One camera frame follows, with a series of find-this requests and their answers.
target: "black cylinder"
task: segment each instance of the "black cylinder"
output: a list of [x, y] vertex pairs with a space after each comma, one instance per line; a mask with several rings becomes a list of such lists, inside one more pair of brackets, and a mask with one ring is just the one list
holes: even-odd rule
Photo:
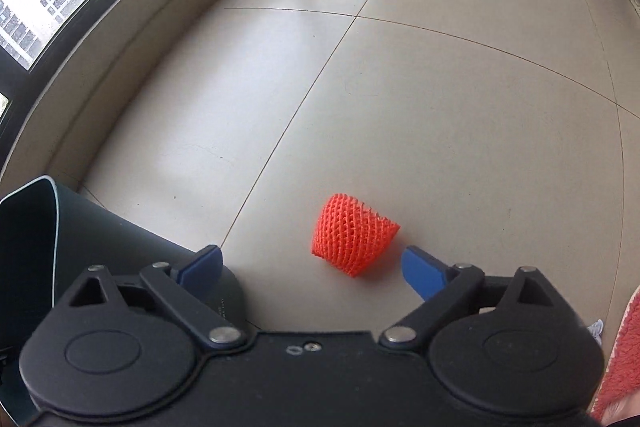
[[17, 354], [80, 272], [92, 264], [113, 275], [194, 255], [43, 176], [0, 201], [0, 403], [21, 423], [33, 411], [17, 374]]

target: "screw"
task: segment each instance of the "screw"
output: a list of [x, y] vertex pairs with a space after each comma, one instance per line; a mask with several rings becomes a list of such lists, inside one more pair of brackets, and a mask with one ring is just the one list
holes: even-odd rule
[[418, 336], [413, 328], [407, 326], [393, 326], [385, 331], [385, 338], [394, 344], [411, 342]]
[[209, 331], [209, 340], [214, 344], [233, 344], [242, 337], [242, 332], [232, 326], [220, 326]]
[[322, 349], [322, 345], [317, 342], [308, 342], [305, 344], [305, 351], [311, 351], [314, 353], [315, 351], [320, 351]]
[[300, 346], [288, 346], [285, 351], [287, 351], [288, 355], [293, 355], [294, 357], [298, 357], [303, 353], [303, 349]]

